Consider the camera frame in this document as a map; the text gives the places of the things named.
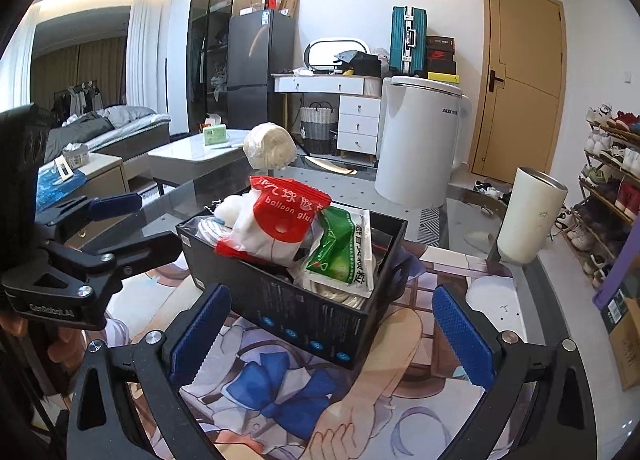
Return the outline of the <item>person's left hand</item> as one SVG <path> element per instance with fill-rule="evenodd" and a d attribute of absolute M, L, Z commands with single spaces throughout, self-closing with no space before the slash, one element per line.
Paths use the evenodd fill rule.
<path fill-rule="evenodd" d="M 28 336 L 28 320 L 15 313 L 1 313 L 1 327 L 11 336 L 25 339 Z M 84 360 L 86 340 L 79 329 L 55 327 L 56 337 L 48 347 L 51 362 L 62 365 L 67 373 L 74 373 Z"/>

